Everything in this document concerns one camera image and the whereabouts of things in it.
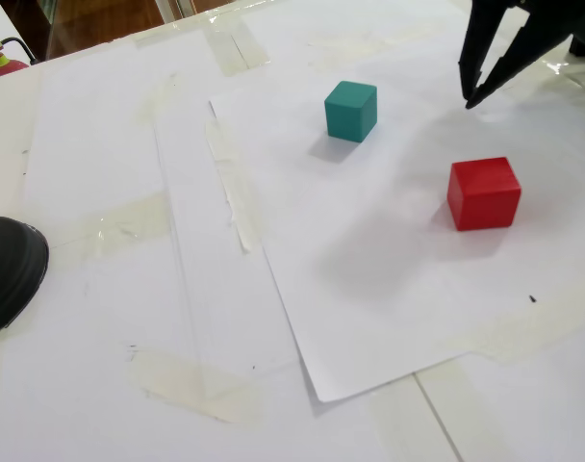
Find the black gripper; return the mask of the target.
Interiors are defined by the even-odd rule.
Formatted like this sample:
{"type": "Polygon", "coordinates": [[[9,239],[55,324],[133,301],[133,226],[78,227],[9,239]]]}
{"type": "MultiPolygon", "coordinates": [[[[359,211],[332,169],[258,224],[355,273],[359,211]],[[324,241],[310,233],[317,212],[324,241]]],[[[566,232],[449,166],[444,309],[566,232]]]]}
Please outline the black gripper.
{"type": "Polygon", "coordinates": [[[466,107],[472,109],[479,105],[569,35],[585,38],[585,0],[472,0],[468,29],[458,62],[466,107]],[[513,7],[525,10],[529,17],[486,80],[480,82],[481,65],[498,26],[506,10],[513,7]]]}

